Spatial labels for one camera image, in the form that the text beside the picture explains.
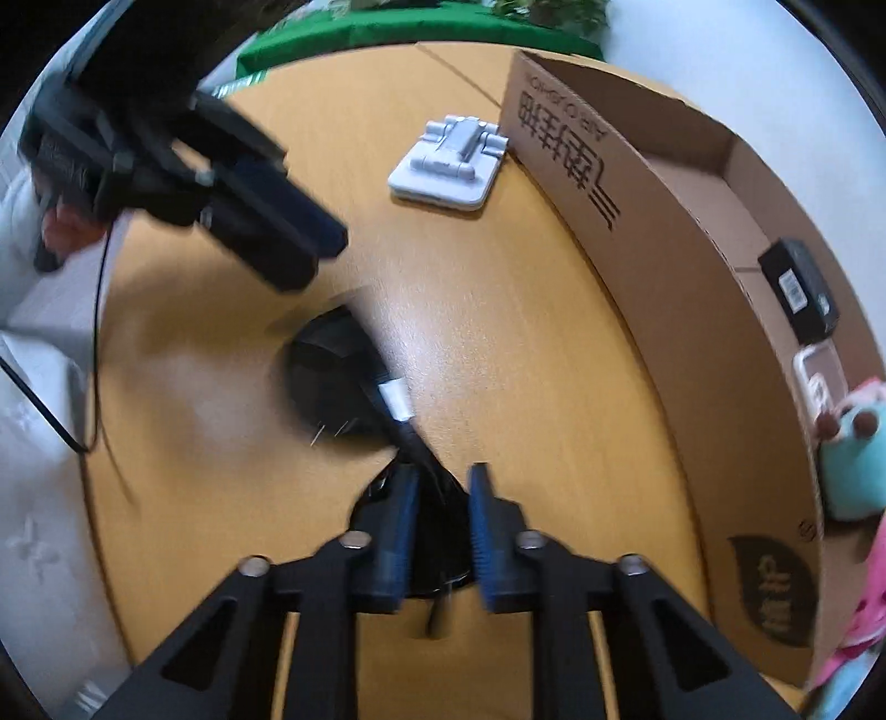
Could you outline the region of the white sleeve forearm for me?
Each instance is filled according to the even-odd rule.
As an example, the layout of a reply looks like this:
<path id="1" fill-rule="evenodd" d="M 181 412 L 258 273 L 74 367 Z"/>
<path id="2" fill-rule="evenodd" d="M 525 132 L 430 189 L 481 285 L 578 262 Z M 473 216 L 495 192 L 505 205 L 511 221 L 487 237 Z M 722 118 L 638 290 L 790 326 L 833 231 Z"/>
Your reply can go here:
<path id="1" fill-rule="evenodd" d="M 86 378 L 42 337 L 2 330 L 2 651 L 51 718 L 90 718 L 126 680 L 87 517 Z"/>

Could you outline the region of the person left hand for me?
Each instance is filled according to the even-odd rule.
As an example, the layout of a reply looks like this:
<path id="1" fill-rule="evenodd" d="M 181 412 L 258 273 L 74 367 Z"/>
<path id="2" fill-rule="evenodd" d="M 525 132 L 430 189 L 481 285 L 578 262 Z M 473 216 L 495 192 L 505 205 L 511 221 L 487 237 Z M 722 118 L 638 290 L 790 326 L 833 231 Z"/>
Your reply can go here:
<path id="1" fill-rule="evenodd" d="M 110 224 L 87 218 L 75 205 L 57 201 L 42 218 L 34 268 L 45 275 L 54 273 L 68 256 L 105 239 L 110 228 Z"/>

